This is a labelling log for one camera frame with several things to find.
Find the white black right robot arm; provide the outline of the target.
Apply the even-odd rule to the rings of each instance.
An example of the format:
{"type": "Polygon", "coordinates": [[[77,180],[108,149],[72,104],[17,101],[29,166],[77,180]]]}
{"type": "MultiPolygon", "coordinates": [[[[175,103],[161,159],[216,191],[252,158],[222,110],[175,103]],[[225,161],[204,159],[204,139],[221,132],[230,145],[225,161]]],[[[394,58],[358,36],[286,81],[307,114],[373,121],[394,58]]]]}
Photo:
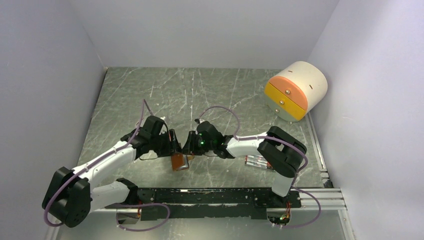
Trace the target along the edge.
{"type": "Polygon", "coordinates": [[[201,156],[208,152],[221,159],[263,157],[275,171],[269,197],[275,207],[282,207],[288,202],[289,191],[301,164],[307,162],[307,147],[278,126],[256,135],[237,136],[223,135],[213,124],[204,121],[195,131],[188,133],[182,153],[201,156]]]}

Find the brown leather card holder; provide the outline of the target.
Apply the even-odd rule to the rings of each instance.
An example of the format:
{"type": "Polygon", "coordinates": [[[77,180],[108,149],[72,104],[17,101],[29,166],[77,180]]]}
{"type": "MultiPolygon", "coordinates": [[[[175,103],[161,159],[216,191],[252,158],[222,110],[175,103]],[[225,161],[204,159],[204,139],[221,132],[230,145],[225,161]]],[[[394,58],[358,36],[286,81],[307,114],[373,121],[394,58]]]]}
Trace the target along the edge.
{"type": "Polygon", "coordinates": [[[170,157],[171,167],[174,172],[190,168],[188,156],[182,153],[175,153],[170,157]]]}

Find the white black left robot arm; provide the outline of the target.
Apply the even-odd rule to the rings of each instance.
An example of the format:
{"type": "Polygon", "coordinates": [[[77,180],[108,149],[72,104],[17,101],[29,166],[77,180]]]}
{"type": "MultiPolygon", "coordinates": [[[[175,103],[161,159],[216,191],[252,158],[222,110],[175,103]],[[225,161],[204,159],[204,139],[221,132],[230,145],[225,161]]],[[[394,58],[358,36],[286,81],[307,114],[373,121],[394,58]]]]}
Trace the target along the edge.
{"type": "Polygon", "coordinates": [[[134,207],[141,203],[135,183],[125,178],[103,186],[100,183],[150,151],[158,157],[170,157],[180,146],[174,129],[163,119],[148,116],[144,124],[138,124],[103,154],[72,169],[61,167],[53,174],[42,201],[44,222],[51,227],[73,228],[95,210],[110,205],[134,207]]]}

